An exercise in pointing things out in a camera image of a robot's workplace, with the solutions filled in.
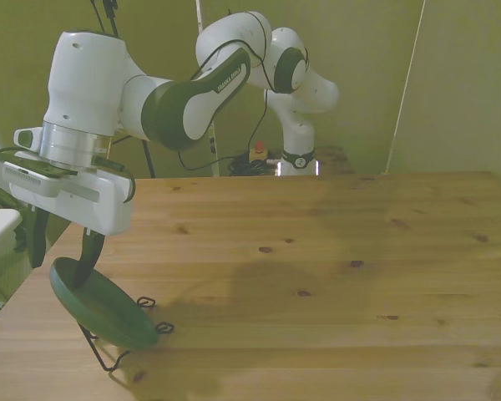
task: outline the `cable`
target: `cable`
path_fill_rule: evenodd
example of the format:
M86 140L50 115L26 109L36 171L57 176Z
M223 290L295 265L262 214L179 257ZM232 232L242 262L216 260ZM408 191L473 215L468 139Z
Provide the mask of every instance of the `cable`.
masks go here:
M117 32L117 24L115 23L115 11L114 11L117 8L119 8L117 0L102 0L102 4L104 5L104 10L106 11L106 17L108 17L109 23L111 24L111 28L114 31L114 36L118 38L119 32Z
M127 140L128 138L132 138L132 135L126 135L126 136L123 136L122 138L119 138L118 140L115 140L113 142L113 145L116 145L118 144L119 142L122 142L123 140Z
M94 12L97 14L97 18L99 19L99 24L100 28L102 29L102 32L106 33L104 25L102 24L102 18L100 18L99 10L97 9L97 5L94 3L94 0L91 0L91 4L93 4Z
M258 21L258 23L261 26L261 31L264 33L264 57L261 57L257 52L255 52L254 49L245 40L243 40L243 39L231 39L231 40L226 41L223 44L220 44L219 46L217 46L217 48L215 48L215 50L213 52L211 52L210 55L206 58L206 60L200 65L199 69L197 69L195 71L195 73L193 75L191 75L190 80L192 81L193 79L195 79L197 77L197 75L200 74L200 72L202 71L202 69L204 68L204 66L206 66L206 64L224 46L227 46L227 45L232 44L232 43L243 43L249 49L249 51L252 53L252 55L255 56L256 58L258 58L260 60L261 69L264 71L264 75L266 76L266 81L267 81L267 84L269 85L270 90L272 90L274 93L278 94L278 92L276 92L275 88L273 87L271 81L269 80L269 75L267 74L266 66L264 65L264 58L267 55L267 33L266 33L266 29L264 28L264 25L261 23L260 19L256 15L254 15L253 13L249 13L248 11L245 11L245 13L251 15L256 21Z
M128 197L124 200L123 203L128 203L134 198L135 178L132 175L132 173L130 173L130 171L127 170L126 167L124 167L124 165L121 165L120 163L118 163L116 161L105 159L102 156L94 156L93 157L93 164L99 165L101 167L105 167L106 169L115 170L115 171L118 171L119 173L124 173L125 175L127 175L129 180L132 181L132 190L131 190L130 194L128 195Z
M228 165L230 176L264 175L270 170L265 160L253 160L249 163L248 153L242 153Z
M195 170L204 169L205 167L209 167L211 165L214 165L215 163L219 163L222 160L235 159L236 157L238 157L238 156L225 156L225 157L221 157L220 159L214 160L214 161L208 163L207 165L202 165L201 167L188 167L187 165L185 165L184 161L182 160L182 153L178 152L178 159L180 160L180 164L182 165L182 167L184 167L188 171L195 171Z
M141 140L143 142L144 157L147 159L147 165L149 166L150 178L156 178L156 173L154 171L154 165L152 164L152 159L150 158L149 146L146 140Z
M94 0L91 0L91 4L93 4L94 11L97 14L97 18L99 19L100 27L102 28L102 32L104 31L104 25L102 24L102 20L100 19L100 14L99 10L97 9L96 4L94 3ZM111 23L111 28L114 32L114 36L116 38L119 38L119 31L117 30L117 24L115 23L115 11L116 9L119 8L119 5L117 4L117 0L102 0L102 4L104 5L104 10L106 12L106 17L109 19L109 23ZM121 142L123 140L128 139L128 137L123 137L120 140L116 140L114 142L115 144L118 144L118 142ZM149 152L149 146L147 145L146 140L142 140L143 142L143 152L144 152L144 157L147 161L147 166L149 167L149 173L150 173L150 178L156 178L156 173L154 171L154 165L152 163L152 158L150 157L150 152Z

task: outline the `green dish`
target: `green dish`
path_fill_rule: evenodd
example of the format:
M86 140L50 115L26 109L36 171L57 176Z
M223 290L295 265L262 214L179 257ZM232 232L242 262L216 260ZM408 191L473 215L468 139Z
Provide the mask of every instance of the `green dish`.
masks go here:
M158 342L154 324L126 292L94 270L74 288L78 261L59 257L50 270L52 289L67 311L92 334L126 349L142 349Z

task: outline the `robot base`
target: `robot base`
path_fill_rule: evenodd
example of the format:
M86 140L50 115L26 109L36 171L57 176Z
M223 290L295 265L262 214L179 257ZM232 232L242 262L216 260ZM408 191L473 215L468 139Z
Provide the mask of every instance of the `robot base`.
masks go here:
M319 175L319 161L314 159L306 167L297 169L292 163L282 159L278 163L276 175Z

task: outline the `wood knot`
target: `wood knot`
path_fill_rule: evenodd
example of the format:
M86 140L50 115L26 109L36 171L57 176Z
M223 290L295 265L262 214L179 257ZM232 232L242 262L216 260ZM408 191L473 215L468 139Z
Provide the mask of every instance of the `wood knot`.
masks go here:
M137 373L137 374L134 376L134 378L133 378L134 383L138 383L138 382L140 382L141 380L143 380L143 379L144 379L144 377L145 377L146 375L147 375L147 373L146 373L144 370L142 370L141 372Z
M362 267L364 266L364 261L351 261L350 265L355 268Z
M299 290L299 291L297 291L297 295L299 297L311 297L311 292L309 292L307 290Z
M182 234L184 236L190 233L190 231L181 224L177 225L176 230L178 231L179 234Z
M410 225L402 220L399 219L391 219L390 222L397 228L401 228L403 230L410 230L412 227Z
M484 234L473 234L473 238L476 239L481 244L486 244L490 239Z

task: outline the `black cable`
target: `black cable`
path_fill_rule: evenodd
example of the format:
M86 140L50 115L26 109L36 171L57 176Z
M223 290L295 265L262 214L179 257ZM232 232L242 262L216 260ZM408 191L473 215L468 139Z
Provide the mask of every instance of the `black cable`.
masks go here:
M119 32L117 32L117 24L115 23L115 11L119 8L117 0L102 0L104 5L104 10L106 10L106 17L108 17L109 23L111 23L111 28L114 31L114 36L119 37Z
M208 163L207 165L202 165L201 167L188 167L187 165L185 165L184 161L182 160L181 152L178 152L178 159L180 160L180 164L182 165L182 167L184 167L188 171L195 171L195 170L204 169L205 167L208 167L210 165L214 165L215 163L219 163L222 160L235 159L236 157L239 157L239 156L225 156L225 157L221 157L220 159L214 160L214 161Z
M94 4L94 0L91 0L91 3L93 4L94 11L97 14L97 17L100 22L100 27L102 28L102 31L104 31L104 25L102 24L102 20L100 19L99 15L99 10L97 9L96 5ZM119 5L117 4L117 0L102 0L102 4L104 5L104 10L106 11L106 17L109 19L109 23L111 23L111 28L114 31L114 36L116 38L119 37L119 31L117 30L117 24L115 23L115 11L117 8L119 8ZM118 142L121 142L123 140L128 139L128 137L121 138L120 140L116 140L114 142L115 144L118 144ZM149 152L149 146L147 145L147 141L143 140L143 151L144 151L144 157L147 160L147 165L149 167L149 172L150 172L150 178L156 178L156 173L154 171L154 165L152 163L152 158L150 157L150 152Z
M130 192L130 194L124 200L123 203L128 203L134 198L135 178L132 175L132 173L130 173L129 170L127 170L126 167L124 167L124 165L118 163L117 161L112 161L112 160L106 159L102 156L94 156L93 157L93 164L99 165L101 167L105 167L106 169L115 170L115 171L118 171L119 173L124 173L125 175L127 175L129 177L130 181L132 181L132 191Z
M149 165L150 178L156 178L156 173L154 171L154 165L152 164L152 159L150 159L149 146L146 140L141 140L143 142L144 157L147 160L147 165Z
M132 173L130 173L130 172L129 172L128 170L126 170L126 169L123 169L123 173L125 173L125 174L129 177L130 181L132 181L132 191L131 191L131 192L130 192L130 194L128 195L128 198L126 198L126 199L124 200L124 202L123 202L123 203L128 203L128 202L130 202L130 201L134 198L134 196L135 196L135 178L134 178L134 176L132 175Z
M94 12L97 14L97 18L99 19L99 24L100 28L102 29L102 32L106 32L104 29L104 25L102 24L102 18L100 17L99 10L97 9L97 5L94 3L94 0L91 0L91 4L93 4Z
M258 124L254 128L254 131L252 131L252 135L249 138L249 143L247 144L247 151L245 153L242 153L242 154L237 155L237 156L221 157L221 158L214 160L206 165L202 165L201 167L188 167L187 165L185 165L184 161L182 160L182 154L180 152L178 152L178 159L180 160L180 164L182 165L182 167L184 167L188 171L195 171L195 170L204 169L205 167L209 167L211 165L214 165L215 163L218 163L222 160L233 159L233 161L230 162L230 164L228 166L228 170L230 172L230 175L262 175L262 174L265 174L269 170L269 167L267 166L266 162L264 160L253 160L252 162L249 163L249 153L251 152L251 141L254 138L254 135L256 134L256 132L258 132L258 129L260 128L260 125L267 114L267 94L268 93L269 93L269 91L266 90L266 106L264 108L263 114L260 117L260 120L258 121Z
M119 138L118 140L115 140L113 142L113 145L116 145L118 144L119 142L122 142L123 140L127 140L128 138L132 138L132 135L126 135L126 136L123 136L122 138Z

